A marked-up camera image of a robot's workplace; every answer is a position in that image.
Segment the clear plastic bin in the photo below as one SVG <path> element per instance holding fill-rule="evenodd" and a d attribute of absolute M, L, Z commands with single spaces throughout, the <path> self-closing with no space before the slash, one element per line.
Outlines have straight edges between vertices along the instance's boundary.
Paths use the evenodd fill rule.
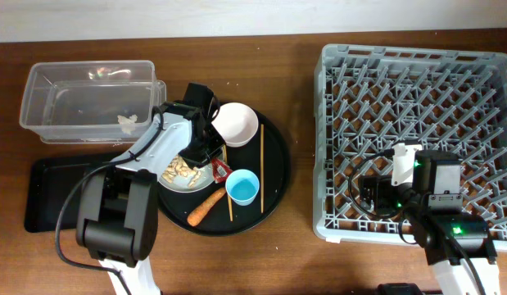
<path fill-rule="evenodd" d="M 19 124 L 45 143 L 133 143 L 165 100 L 151 61 L 40 62 L 30 69 Z M 118 115 L 138 116 L 131 135 Z"/>

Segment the black base block bottom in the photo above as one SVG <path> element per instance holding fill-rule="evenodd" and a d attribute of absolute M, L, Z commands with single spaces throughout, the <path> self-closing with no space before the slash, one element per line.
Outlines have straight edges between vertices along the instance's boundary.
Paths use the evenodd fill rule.
<path fill-rule="evenodd" d="M 416 284 L 379 284 L 376 295 L 424 295 Z"/>

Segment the round black tray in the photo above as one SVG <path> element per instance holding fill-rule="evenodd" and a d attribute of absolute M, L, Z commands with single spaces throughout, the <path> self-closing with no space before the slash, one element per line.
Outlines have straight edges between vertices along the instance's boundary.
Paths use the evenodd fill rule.
<path fill-rule="evenodd" d="M 291 158 L 287 144 L 277 127 L 262 113 L 256 113 L 259 123 L 265 126 L 264 193 L 265 210 L 260 213 L 260 193 L 249 206 L 233 205 L 233 222 L 229 219 L 226 197 L 222 197 L 202 222 L 192 227 L 188 215 L 201 205 L 223 183 L 210 184 L 194 193 L 176 193 L 159 184 L 160 211 L 177 226 L 195 234 L 226 236 L 247 231 L 264 221 L 279 205 L 291 180 Z M 228 147 L 228 165 L 232 170 L 246 169 L 260 178 L 260 129 L 243 147 Z"/>

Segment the red snack wrapper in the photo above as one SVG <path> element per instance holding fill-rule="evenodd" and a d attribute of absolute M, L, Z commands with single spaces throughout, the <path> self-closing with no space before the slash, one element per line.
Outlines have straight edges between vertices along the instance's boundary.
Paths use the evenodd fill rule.
<path fill-rule="evenodd" d="M 212 175 L 216 184 L 223 183 L 233 173 L 231 168 L 222 160 L 214 158 L 211 160 Z"/>

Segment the left wooden chopstick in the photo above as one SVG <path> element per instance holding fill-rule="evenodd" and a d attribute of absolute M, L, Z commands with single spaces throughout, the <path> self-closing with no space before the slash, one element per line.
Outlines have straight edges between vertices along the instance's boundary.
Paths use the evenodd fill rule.
<path fill-rule="evenodd" d="M 227 155 L 227 147 L 226 145 L 223 146 L 223 161 L 227 165 L 228 164 L 228 155 Z M 229 219 L 231 222 L 233 222 L 233 205 L 232 205 L 232 199 L 229 195 L 227 195 L 227 201 L 228 201 L 228 208 L 229 208 Z"/>

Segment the grey plate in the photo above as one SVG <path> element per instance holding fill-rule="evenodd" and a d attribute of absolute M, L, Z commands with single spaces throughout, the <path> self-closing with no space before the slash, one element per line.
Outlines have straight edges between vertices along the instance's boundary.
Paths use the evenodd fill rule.
<path fill-rule="evenodd" d="M 163 187 L 169 189 L 170 191 L 176 193 L 194 193 L 196 191 L 202 190 L 208 187 L 210 184 L 214 183 L 213 175 L 212 175 L 212 166 L 211 164 L 204 166 L 202 168 L 201 178 L 196 182 L 196 184 L 189 188 L 187 186 L 188 181 L 180 179 L 176 177 L 172 184 L 166 182 L 161 176 L 159 177 L 159 184 Z"/>

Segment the grey dishwasher rack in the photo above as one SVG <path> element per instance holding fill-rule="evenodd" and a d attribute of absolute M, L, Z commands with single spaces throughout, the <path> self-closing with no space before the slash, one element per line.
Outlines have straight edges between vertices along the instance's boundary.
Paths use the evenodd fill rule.
<path fill-rule="evenodd" d="M 461 157 L 464 210 L 507 252 L 507 54 L 328 44 L 315 67 L 314 117 L 318 238 L 409 242 L 408 224 L 353 207 L 348 178 L 391 174 L 392 162 L 376 153 L 416 140 Z"/>

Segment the light blue cup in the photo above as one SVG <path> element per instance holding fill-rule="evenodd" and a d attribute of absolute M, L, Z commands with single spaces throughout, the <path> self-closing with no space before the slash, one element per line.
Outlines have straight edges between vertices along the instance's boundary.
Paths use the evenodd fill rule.
<path fill-rule="evenodd" d="M 225 189 L 229 197 L 239 206 L 253 203 L 260 190 L 260 181 L 250 170 L 235 170 L 225 181 Z"/>

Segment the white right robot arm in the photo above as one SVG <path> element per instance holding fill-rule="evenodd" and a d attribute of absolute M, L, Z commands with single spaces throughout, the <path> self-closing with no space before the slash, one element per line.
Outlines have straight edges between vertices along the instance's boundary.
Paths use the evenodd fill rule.
<path fill-rule="evenodd" d="M 360 175 L 360 195 L 384 199 L 375 219 L 409 222 L 444 294 L 498 294 L 500 271 L 488 223 L 463 210 L 461 160 L 451 152 L 387 149 L 398 176 Z"/>

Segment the orange carrot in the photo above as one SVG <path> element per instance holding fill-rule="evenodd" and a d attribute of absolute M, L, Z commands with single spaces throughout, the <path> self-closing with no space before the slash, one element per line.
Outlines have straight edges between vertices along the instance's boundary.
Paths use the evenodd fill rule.
<path fill-rule="evenodd" d="M 187 218 L 187 222 L 192 227 L 199 225 L 206 217 L 213 206 L 226 194 L 225 188 L 219 188 L 214 191 L 201 205 L 196 207 Z"/>

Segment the white bowl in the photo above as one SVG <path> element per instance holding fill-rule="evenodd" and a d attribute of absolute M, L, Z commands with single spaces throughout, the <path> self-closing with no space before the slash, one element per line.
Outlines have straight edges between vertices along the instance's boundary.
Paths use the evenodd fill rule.
<path fill-rule="evenodd" d="M 212 124 L 231 148 L 245 146 L 259 128 L 259 120 L 254 110 L 239 102 L 222 105 Z"/>

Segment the right wooden chopstick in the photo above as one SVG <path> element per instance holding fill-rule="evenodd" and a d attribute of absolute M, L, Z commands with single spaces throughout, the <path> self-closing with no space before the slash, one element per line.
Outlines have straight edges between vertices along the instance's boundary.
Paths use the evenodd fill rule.
<path fill-rule="evenodd" d="M 260 126 L 260 213 L 264 214 L 265 210 L 265 193 L 264 193 L 264 155 L 265 155 L 265 126 Z"/>

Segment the wooden chopstick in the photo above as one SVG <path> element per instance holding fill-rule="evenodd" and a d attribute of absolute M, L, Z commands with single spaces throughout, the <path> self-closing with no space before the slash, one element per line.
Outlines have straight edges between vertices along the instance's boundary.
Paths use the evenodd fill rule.
<path fill-rule="evenodd" d="M 260 213 L 264 214 L 265 210 L 265 193 L 264 193 L 264 155 L 265 155 L 265 126 L 260 126 Z"/>
<path fill-rule="evenodd" d="M 227 165 L 228 164 L 228 155 L 227 155 L 227 147 L 226 145 L 223 146 L 223 161 Z M 228 201 L 228 208 L 229 208 L 229 219 L 231 222 L 233 222 L 233 205 L 232 205 L 232 199 L 229 195 L 227 195 L 227 201 Z"/>

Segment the white scrap in bin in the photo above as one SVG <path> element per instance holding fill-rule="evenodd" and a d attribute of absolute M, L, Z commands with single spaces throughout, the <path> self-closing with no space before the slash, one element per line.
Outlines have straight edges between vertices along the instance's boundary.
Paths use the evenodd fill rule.
<path fill-rule="evenodd" d="M 118 124 L 120 125 L 121 131 L 124 134 L 131 135 L 136 127 L 135 124 L 138 120 L 137 115 L 131 115 L 129 117 L 118 115 L 117 116 Z"/>

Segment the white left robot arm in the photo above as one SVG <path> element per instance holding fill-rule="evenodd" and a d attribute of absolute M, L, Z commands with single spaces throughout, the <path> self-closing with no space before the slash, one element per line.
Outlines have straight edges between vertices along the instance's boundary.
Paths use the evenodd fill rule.
<path fill-rule="evenodd" d="M 144 135 L 123 154 L 91 169 L 67 197 L 80 195 L 76 241 L 96 263 L 72 261 L 64 254 L 59 220 L 55 248 L 60 259 L 107 272 L 118 294 L 160 293 L 149 258 L 158 228 L 158 181 L 176 156 L 193 169 L 220 154 L 224 140 L 212 125 L 219 110 L 215 96 L 153 107 Z"/>

